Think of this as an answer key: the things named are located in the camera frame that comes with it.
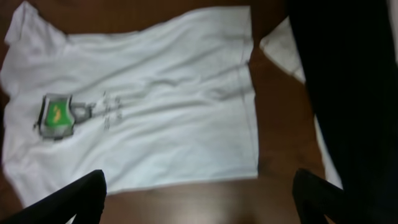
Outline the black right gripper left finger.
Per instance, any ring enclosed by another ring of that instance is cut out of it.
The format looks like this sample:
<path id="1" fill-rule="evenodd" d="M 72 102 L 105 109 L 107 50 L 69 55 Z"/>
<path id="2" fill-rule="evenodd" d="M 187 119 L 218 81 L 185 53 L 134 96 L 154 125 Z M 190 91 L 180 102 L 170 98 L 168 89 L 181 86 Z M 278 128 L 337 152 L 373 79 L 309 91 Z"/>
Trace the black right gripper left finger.
<path id="1" fill-rule="evenodd" d="M 99 224 L 106 194 L 104 173 L 94 170 L 1 224 Z"/>

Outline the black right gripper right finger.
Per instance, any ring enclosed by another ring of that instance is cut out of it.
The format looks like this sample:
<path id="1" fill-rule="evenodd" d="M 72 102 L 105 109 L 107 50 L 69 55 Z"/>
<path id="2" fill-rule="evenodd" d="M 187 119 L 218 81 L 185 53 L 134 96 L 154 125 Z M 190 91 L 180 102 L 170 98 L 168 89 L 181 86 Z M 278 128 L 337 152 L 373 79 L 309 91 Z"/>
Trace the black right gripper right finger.
<path id="1" fill-rule="evenodd" d="M 301 224 L 372 222 L 363 205 L 308 170 L 296 171 L 292 195 Z"/>

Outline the white t-shirt with robot print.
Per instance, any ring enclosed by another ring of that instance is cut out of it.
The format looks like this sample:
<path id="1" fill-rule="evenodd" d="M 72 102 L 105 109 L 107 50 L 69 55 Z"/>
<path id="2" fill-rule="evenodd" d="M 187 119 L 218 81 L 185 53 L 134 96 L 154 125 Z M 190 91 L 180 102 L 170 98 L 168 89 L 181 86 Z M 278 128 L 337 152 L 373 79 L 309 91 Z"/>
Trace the white t-shirt with robot print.
<path id="1" fill-rule="evenodd" d="M 257 176 L 249 7 L 66 35 L 23 2 L 5 41 L 2 164 L 23 206 L 96 169 L 109 193 Z"/>

